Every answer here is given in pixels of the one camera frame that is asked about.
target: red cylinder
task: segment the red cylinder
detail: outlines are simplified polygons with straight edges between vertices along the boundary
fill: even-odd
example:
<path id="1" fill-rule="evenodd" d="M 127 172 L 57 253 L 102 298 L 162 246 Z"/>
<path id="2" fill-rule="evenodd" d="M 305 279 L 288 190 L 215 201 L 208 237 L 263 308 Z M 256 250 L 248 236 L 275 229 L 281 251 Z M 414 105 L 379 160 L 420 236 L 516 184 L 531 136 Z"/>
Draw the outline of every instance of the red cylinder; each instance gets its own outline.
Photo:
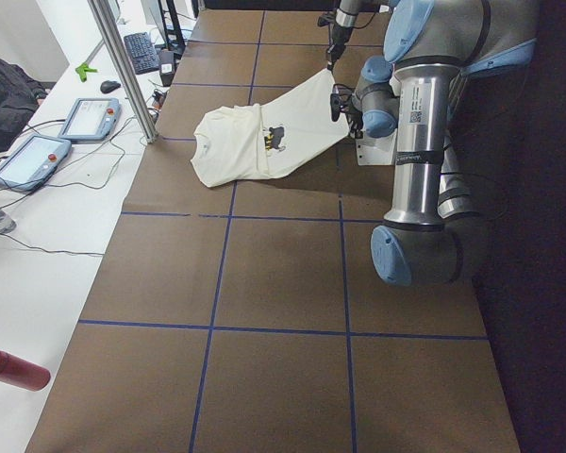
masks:
<path id="1" fill-rule="evenodd" d="M 36 392 L 46 387 L 50 371 L 0 350 L 0 381 Z"/>

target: brown tiled floor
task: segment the brown tiled floor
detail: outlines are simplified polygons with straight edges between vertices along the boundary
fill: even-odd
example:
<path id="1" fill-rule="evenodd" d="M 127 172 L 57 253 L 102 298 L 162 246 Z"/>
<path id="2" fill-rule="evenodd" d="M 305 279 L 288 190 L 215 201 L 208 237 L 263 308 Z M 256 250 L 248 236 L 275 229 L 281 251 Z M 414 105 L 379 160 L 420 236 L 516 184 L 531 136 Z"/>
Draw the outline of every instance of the brown tiled floor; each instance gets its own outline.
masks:
<path id="1" fill-rule="evenodd" d="M 205 112 L 325 66 L 317 16 L 201 13 L 29 453 L 518 451 L 470 285 L 375 273 L 392 168 L 339 143 L 279 180 L 194 174 Z M 386 22 L 356 30 L 338 82 Z"/>

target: metal pole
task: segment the metal pole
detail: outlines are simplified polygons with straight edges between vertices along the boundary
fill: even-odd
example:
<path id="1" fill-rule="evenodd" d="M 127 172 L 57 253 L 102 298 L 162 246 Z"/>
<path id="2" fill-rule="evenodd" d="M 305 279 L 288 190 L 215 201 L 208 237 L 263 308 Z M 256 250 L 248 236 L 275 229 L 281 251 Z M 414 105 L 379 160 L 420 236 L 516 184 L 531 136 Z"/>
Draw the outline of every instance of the metal pole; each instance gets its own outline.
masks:
<path id="1" fill-rule="evenodd" d="M 155 129 L 153 118 L 144 103 L 141 87 L 139 87 L 139 82 L 136 79 L 132 65 L 130 61 L 128 61 L 127 53 L 125 52 L 124 44 L 122 43 L 122 38 L 115 24 L 115 19 L 113 19 L 108 1 L 88 0 L 88 4 L 91 7 L 98 29 L 103 36 L 103 41 L 109 51 L 111 60 L 115 65 L 115 70 L 120 79 L 122 79 L 125 93 L 132 105 L 139 125 L 141 125 L 142 132 L 147 142 L 152 143 L 158 137 L 158 131 Z"/>

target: device screen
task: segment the device screen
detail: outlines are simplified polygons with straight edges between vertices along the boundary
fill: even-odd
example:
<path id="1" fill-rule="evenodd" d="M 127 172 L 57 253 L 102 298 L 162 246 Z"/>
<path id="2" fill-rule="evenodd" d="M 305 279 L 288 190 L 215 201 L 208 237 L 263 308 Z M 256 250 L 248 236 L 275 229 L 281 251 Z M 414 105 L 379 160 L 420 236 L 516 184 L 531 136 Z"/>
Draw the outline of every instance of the device screen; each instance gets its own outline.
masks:
<path id="1" fill-rule="evenodd" d="M 69 127 L 67 135 L 86 136 L 94 135 L 99 130 L 109 101 L 85 100 L 79 103 Z"/>
<path id="2" fill-rule="evenodd" d="M 48 155 L 56 152 L 62 145 L 62 142 L 56 140 L 33 138 L 14 159 L 9 160 L 7 165 L 0 169 L 0 177 L 16 184 L 26 183 L 46 162 Z"/>

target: white cloth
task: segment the white cloth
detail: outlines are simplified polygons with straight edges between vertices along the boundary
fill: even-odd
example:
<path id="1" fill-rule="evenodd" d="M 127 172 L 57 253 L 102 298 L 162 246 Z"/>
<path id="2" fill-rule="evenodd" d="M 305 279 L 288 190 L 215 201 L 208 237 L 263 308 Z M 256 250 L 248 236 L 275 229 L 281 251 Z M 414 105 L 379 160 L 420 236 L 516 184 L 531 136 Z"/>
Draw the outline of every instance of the white cloth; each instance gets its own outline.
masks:
<path id="1" fill-rule="evenodd" d="M 235 179 L 287 176 L 346 137 L 345 119 L 331 121 L 334 83 L 323 69 L 264 106 L 206 113 L 194 132 L 197 149 L 191 159 L 201 182 L 214 187 Z"/>

